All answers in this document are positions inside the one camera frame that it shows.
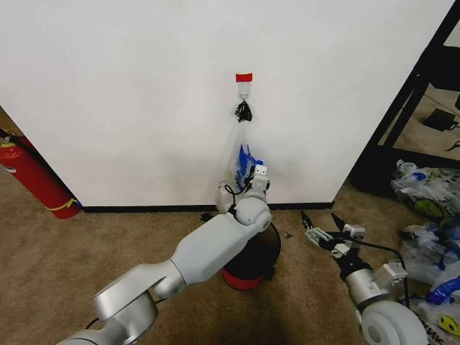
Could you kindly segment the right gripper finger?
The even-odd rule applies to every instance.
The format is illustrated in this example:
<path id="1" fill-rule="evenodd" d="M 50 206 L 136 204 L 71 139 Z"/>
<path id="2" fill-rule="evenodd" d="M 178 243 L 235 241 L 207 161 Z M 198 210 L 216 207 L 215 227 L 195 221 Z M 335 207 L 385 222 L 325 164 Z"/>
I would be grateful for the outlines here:
<path id="1" fill-rule="evenodd" d="M 319 248 L 331 251 L 334 248 L 334 238 L 330 234 L 314 226 L 313 222 L 304 211 L 301 211 L 300 215 L 307 240 Z"/>
<path id="2" fill-rule="evenodd" d="M 363 240 L 366 234 L 366 230 L 363 226 L 356 224 L 348 224 L 336 214 L 331 214 L 332 219 L 339 229 L 339 231 L 352 239 Z"/>

